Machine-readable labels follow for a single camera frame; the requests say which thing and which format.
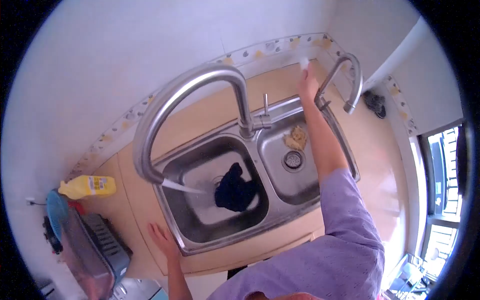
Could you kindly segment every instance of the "blue colander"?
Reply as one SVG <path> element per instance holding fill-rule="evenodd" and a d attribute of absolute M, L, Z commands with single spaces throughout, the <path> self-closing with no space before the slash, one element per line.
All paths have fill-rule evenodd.
<path fill-rule="evenodd" d="M 47 195 L 47 215 L 53 233 L 61 241 L 61 224 L 68 219 L 67 200 L 56 190 L 51 190 Z"/>

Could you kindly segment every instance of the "beige countertop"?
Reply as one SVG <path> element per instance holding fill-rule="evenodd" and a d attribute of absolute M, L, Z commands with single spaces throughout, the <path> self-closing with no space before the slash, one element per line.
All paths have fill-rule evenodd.
<path fill-rule="evenodd" d="M 314 60 L 319 82 L 326 71 Z M 263 106 L 263 93 L 270 103 L 297 93 L 298 65 L 290 65 L 247 80 L 251 110 Z M 407 203 L 407 185 L 398 145 L 390 124 L 380 120 L 359 101 L 352 115 L 342 109 L 343 99 L 334 85 L 324 95 L 337 118 L 356 159 L 361 180 L 358 187 L 383 240 L 405 238 L 405 224 L 399 221 Z M 152 157 L 164 153 L 238 117 L 231 87 L 206 97 L 170 116 L 154 142 Z M 164 255 L 153 244 L 147 224 L 166 227 L 153 186 L 135 172 L 132 144 L 115 154 L 96 174 L 113 176 L 118 191 L 104 199 L 83 200 L 87 211 L 109 218 L 133 251 L 128 277 L 158 278 L 167 274 Z M 183 257 L 181 266 L 187 275 L 215 273 L 268 258 L 324 234 L 322 212 L 314 210 L 290 223 L 262 235 L 221 249 Z"/>

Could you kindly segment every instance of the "stainless steel faucet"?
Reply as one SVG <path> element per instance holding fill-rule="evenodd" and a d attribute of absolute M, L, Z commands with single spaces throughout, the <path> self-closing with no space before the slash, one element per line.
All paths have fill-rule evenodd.
<path fill-rule="evenodd" d="M 325 92 L 325 89 L 327 88 L 328 84 L 332 81 L 333 76 L 335 76 L 338 69 L 340 69 L 340 65 L 346 60 L 349 60 L 352 63 L 352 67 L 354 71 L 354 79 L 353 79 L 352 92 L 350 93 L 350 98 L 348 99 L 347 102 L 345 102 L 345 105 L 343 106 L 343 110 L 348 114 L 351 114 L 355 109 L 355 106 L 357 105 L 357 102 L 361 94 L 361 88 L 363 86 L 363 76 L 360 69 L 360 62 L 353 54 L 344 53 L 340 55 L 335 65 L 333 66 L 332 70 L 327 75 L 327 78 L 325 78 L 324 83 L 322 83 L 322 85 L 318 89 L 316 98 L 318 98 Z"/>
<path fill-rule="evenodd" d="M 200 87 L 215 81 L 227 81 L 232 85 L 240 112 L 240 135 L 244 139 L 251 139 L 257 130 L 272 126 L 266 95 L 265 114 L 253 118 L 250 116 L 247 83 L 237 68 L 222 63 L 200 65 L 169 82 L 156 95 L 140 120 L 133 139 L 133 163 L 143 179 L 154 184 L 163 183 L 165 177 L 153 167 L 151 157 L 158 130 L 183 99 Z"/>

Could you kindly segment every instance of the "stainless steel sink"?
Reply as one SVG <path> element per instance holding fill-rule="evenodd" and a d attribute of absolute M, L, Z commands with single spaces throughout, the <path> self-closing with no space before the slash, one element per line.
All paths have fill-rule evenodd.
<path fill-rule="evenodd" d="M 355 160 L 334 115 L 328 107 L 322 113 L 358 181 Z M 205 191 L 185 193 L 155 185 L 168 226 L 184 255 L 245 240 L 319 207 L 319 184 L 310 143 L 304 151 L 292 151 L 283 142 L 283 136 L 297 125 L 307 131 L 300 99 L 294 96 L 270 105 L 269 114 L 272 128 L 259 130 L 251 139 L 242 138 L 237 121 L 232 121 L 153 163 L 169 180 Z M 216 207 L 214 200 L 216 186 L 235 162 L 240 163 L 245 180 L 254 180 L 260 186 L 254 201 L 241 213 Z"/>

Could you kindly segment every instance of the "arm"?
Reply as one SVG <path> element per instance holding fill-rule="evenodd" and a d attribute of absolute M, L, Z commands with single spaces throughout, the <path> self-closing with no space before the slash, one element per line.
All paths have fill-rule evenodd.
<path fill-rule="evenodd" d="M 303 71 L 298 90 L 318 172 L 325 234 L 383 249 L 340 143 L 314 103 L 318 82 L 311 64 Z"/>
<path fill-rule="evenodd" d="M 162 230 L 158 224 L 148 224 L 148 233 L 155 245 L 167 257 L 168 298 L 170 300 L 192 300 L 192 294 L 180 268 L 180 250 L 170 230 Z"/>
<path fill-rule="evenodd" d="M 307 70 L 303 70 L 298 83 L 298 91 L 307 121 L 313 161 L 317 167 L 318 181 L 321 184 L 334 170 L 348 168 L 348 163 L 340 143 L 315 105 L 318 82 L 312 64 L 308 65 Z"/>

